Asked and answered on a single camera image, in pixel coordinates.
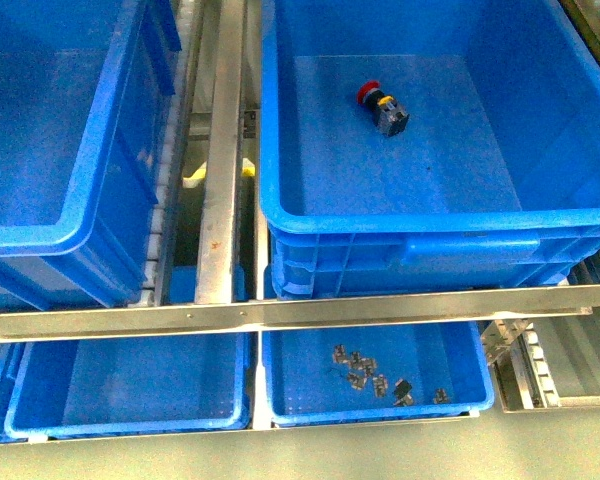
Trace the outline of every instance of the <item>metal clip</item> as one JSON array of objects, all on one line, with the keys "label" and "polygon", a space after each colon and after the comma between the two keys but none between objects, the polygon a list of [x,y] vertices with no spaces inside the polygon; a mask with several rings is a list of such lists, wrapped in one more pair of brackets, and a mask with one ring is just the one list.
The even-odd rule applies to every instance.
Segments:
[{"label": "metal clip", "polygon": [[349,363],[349,357],[347,357],[347,350],[344,345],[336,345],[333,348],[333,361],[340,365]]},{"label": "metal clip", "polygon": [[415,401],[411,396],[413,386],[405,379],[401,378],[396,382],[396,388],[393,395],[396,397],[396,402],[393,404],[396,407],[410,407]]},{"label": "metal clip", "polygon": [[373,393],[376,398],[382,398],[387,394],[387,390],[389,388],[389,381],[387,377],[380,374],[377,377],[373,377]]}]

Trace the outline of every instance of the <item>metal shelf frame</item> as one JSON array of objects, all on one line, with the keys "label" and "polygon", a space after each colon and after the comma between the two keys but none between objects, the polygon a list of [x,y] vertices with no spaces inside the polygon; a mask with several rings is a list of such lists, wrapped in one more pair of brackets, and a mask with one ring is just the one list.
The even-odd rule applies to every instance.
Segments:
[{"label": "metal shelf frame", "polygon": [[[580,12],[584,18],[579,9],[581,0],[561,1],[567,12]],[[194,4],[194,20],[187,25],[191,29],[191,43],[187,48],[189,58],[182,100],[185,114],[177,122],[175,152],[178,158],[174,162],[180,166],[189,138],[204,0]],[[482,334],[482,341],[489,363],[500,371],[511,365],[512,355],[524,356],[520,353],[523,348],[521,335],[532,319],[589,315],[594,307],[600,307],[600,279],[588,275],[582,266],[575,270],[576,285],[565,282],[560,286],[537,288],[292,302],[265,300],[263,273],[269,263],[269,236],[266,219],[257,201],[260,194],[258,175],[254,205],[242,206],[254,209],[255,300],[235,302],[233,266],[239,250],[237,215],[241,207],[239,180],[244,124],[246,4],[246,0],[221,2],[195,303],[160,305],[164,292],[168,291],[175,236],[174,204],[178,189],[173,188],[158,262],[157,306],[0,314],[0,343],[491,320]],[[259,137],[257,115],[258,112],[256,136]],[[259,159],[253,160],[258,170]],[[259,361],[254,373],[252,429],[271,428],[271,416],[265,405],[264,375]]]}]

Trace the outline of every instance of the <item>metal bar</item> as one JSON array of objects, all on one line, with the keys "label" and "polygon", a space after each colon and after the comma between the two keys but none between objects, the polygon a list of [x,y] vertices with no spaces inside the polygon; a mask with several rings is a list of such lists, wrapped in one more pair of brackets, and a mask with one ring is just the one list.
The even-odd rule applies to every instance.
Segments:
[{"label": "metal bar", "polygon": [[560,3],[600,65],[600,1],[560,0]]},{"label": "metal bar", "polygon": [[233,301],[239,170],[242,167],[245,18],[245,0],[222,2],[198,254],[198,304]]},{"label": "metal bar", "polygon": [[[186,34],[180,35],[183,41],[182,54],[187,55],[184,63],[186,71],[181,74],[180,61],[178,62],[178,71],[176,80],[182,79],[182,83],[175,85],[176,95],[181,96],[181,105],[179,112],[180,118],[176,120],[176,134],[174,138],[173,165],[169,175],[171,180],[168,191],[168,198],[165,204],[165,223],[163,226],[162,249],[158,258],[158,271],[156,275],[155,301],[158,305],[164,303],[165,297],[169,291],[169,280],[173,263],[173,251],[175,248],[175,229],[177,225],[177,202],[180,191],[180,178],[182,171],[182,159],[187,148],[187,134],[191,121],[191,108],[193,105],[193,91],[196,84],[198,73],[198,60],[200,57],[200,45],[202,43],[202,24],[204,19],[205,0],[192,2],[192,5],[183,7],[181,15],[178,18],[178,26],[182,22],[182,29]],[[191,8],[191,11],[185,11],[184,8]]]},{"label": "metal bar", "polygon": [[587,395],[582,397],[560,397],[562,407],[566,408],[592,408],[600,407],[600,395]]},{"label": "metal bar", "polygon": [[590,314],[600,285],[226,305],[0,314],[0,342],[540,318]]},{"label": "metal bar", "polygon": [[[255,115],[256,138],[260,138],[260,116]],[[256,142],[256,155],[253,163],[256,167],[256,176],[254,178],[254,197],[253,197],[253,274],[254,274],[254,292],[256,300],[265,298],[265,278],[264,272],[269,265],[269,227],[267,220],[260,208],[260,142]],[[254,404],[253,421],[251,428],[253,430],[270,430],[272,428],[273,412],[269,408],[267,400],[267,372],[264,367],[262,352],[262,332],[258,332],[258,360],[254,375]]]}]

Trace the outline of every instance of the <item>metal hardware piece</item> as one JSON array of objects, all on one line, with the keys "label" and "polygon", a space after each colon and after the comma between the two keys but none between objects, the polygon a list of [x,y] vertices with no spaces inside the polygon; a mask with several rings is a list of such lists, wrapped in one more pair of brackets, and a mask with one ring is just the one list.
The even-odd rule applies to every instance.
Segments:
[{"label": "metal hardware piece", "polygon": [[373,377],[378,368],[378,362],[376,362],[375,358],[363,358],[361,362],[362,372],[364,376],[367,378]]},{"label": "metal hardware piece", "polygon": [[387,377],[380,374],[377,377],[373,377],[371,381],[373,382],[373,394],[376,398],[385,397],[387,395],[387,390],[389,389]]},{"label": "metal hardware piece", "polygon": [[336,345],[333,348],[333,362],[338,364],[349,363],[349,357],[347,357],[347,350],[344,345]]},{"label": "metal hardware piece", "polygon": [[358,375],[357,373],[349,372],[347,374],[347,381],[351,384],[354,390],[362,391],[367,384],[367,377],[364,375]]},{"label": "metal hardware piece", "polygon": [[449,398],[449,395],[447,395],[447,391],[444,388],[438,388],[436,390],[436,396],[433,397],[433,403],[436,405],[451,403],[451,399]]},{"label": "metal hardware piece", "polygon": [[396,397],[394,405],[396,407],[411,407],[414,405],[415,401],[411,396],[411,390],[413,390],[413,386],[409,382],[403,378],[398,380],[393,391],[393,395]]}]

